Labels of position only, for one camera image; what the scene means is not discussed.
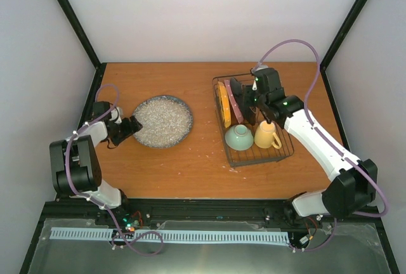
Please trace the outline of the brown rimmed beige plate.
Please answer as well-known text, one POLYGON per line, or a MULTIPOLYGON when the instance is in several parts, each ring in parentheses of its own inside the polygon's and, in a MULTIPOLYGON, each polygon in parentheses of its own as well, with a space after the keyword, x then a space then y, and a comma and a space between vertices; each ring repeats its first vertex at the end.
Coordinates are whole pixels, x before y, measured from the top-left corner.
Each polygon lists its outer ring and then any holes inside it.
POLYGON ((237 102, 238 108, 243 118, 250 124, 256 123, 256 109, 254 103, 255 91, 252 85, 245 85, 238 81, 235 77, 230 79, 230 86, 233 97, 237 102))

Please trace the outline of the pink scalloped plate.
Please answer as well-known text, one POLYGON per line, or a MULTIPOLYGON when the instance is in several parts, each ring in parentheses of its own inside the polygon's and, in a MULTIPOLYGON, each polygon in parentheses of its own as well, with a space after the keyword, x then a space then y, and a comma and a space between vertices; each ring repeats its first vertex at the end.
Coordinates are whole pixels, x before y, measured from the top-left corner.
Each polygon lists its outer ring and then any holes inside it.
POLYGON ((242 124, 244 121, 244 117, 242 115, 242 112, 240 111, 240 108, 235 100, 235 97, 233 95, 232 89, 231 89, 231 85, 230 85, 230 80, 225 79, 224 80, 224 85, 226 87, 226 92, 228 93, 228 98, 229 98, 229 102, 231 104, 231 108, 234 112, 234 116, 237 120, 237 122, 239 124, 242 124))

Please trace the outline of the yellow polka dot plate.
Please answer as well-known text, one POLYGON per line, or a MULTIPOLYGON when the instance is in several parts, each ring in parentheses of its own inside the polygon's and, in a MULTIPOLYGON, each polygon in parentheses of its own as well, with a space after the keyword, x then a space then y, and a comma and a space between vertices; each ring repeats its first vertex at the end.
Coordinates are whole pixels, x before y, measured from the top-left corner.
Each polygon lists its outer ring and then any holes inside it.
POLYGON ((228 99, 228 93, 223 82, 218 82, 218 96, 219 96, 219 104, 220 104, 220 112, 221 118, 223 121, 223 125, 225 128, 229 128, 231 126, 231 111, 230 111, 230 102, 228 99))

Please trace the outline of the yellow ceramic mug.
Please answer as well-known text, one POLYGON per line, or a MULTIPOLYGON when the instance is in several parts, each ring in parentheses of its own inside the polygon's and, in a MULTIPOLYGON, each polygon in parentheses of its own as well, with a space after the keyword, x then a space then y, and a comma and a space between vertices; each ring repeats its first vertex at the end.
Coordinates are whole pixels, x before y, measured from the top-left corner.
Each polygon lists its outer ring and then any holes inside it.
POLYGON ((278 150, 282 148, 282 142, 277 134, 277 127, 273 122, 262 121, 259 124, 254 135, 254 143, 262 149, 273 147, 278 150))

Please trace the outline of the pale green ceramic bowl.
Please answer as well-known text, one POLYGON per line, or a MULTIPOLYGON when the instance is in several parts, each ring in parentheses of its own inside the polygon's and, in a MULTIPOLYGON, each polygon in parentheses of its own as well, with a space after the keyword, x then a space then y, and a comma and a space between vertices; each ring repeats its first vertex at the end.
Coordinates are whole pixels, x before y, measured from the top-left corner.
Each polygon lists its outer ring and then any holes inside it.
POLYGON ((231 126, 225 133, 225 142, 233 150, 245 151, 252 147, 254 137, 248 127, 237 124, 231 126))

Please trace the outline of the green wire dish rack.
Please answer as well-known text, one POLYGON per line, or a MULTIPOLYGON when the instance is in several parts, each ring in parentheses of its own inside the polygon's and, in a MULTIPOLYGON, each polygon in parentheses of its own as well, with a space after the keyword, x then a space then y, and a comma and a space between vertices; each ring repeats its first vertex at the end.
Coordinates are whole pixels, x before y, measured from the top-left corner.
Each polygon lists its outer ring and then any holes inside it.
POLYGON ((274 147, 264 149, 258 147, 255 143, 253 143, 253 145, 249 149, 244 151, 237 151, 230 148, 226 144, 226 128, 224 127, 221 118, 218 83, 224 82, 225 79, 231 79, 232 77, 236 78, 236 80, 240 81, 244 85, 252 84, 252 76, 249 73, 223 75, 214 77, 212 79, 216 118, 218 121, 219 133, 221 134, 223 150, 225 152, 229 165, 231 167, 250 166, 267 162, 278 162, 292 156, 294 154, 294 146, 291 140, 291 136, 285 130, 281 129, 279 125, 276 125, 276 134, 282 142, 282 147, 280 149, 274 147))

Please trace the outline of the dark speckled stone plate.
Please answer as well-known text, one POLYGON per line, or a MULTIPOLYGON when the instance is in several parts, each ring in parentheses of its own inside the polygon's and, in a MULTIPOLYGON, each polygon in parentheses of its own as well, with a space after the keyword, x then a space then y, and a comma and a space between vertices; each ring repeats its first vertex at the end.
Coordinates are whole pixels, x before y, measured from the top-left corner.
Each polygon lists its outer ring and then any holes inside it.
POLYGON ((133 116, 142 125, 134 138, 150 148, 171 148, 179 144, 193 126, 190 107, 183 100, 169 95, 147 99, 137 106, 133 116))

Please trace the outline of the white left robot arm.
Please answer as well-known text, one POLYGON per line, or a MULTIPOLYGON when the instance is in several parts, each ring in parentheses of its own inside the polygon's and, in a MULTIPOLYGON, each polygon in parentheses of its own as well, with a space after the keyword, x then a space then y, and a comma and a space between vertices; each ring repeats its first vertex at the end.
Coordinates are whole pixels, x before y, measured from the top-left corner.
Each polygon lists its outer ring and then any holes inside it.
POLYGON ((143 126, 134 117, 124 117, 122 109, 108 101, 96 101, 86 121, 72 136, 49 145, 53 187, 61 196, 73 196, 109 208, 118 225, 131 220, 132 209, 123 203, 124 193, 103 180, 96 146, 107 142, 118 147, 143 126))

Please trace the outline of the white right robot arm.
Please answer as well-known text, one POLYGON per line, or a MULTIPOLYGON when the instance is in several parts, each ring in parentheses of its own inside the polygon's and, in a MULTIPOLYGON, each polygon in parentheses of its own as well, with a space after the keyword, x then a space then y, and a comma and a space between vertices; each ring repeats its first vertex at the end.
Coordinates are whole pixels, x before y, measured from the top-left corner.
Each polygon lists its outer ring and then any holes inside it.
POLYGON ((290 135, 320 164, 330 180, 322 191, 303 193, 291 204, 298 216, 329 214, 343 219, 360 214, 361 208, 376 197, 378 168, 370 160, 361 160, 345 149, 305 110, 303 101, 295 95, 286 96, 278 72, 261 66, 254 76, 252 104, 266 122, 274 122, 290 135))

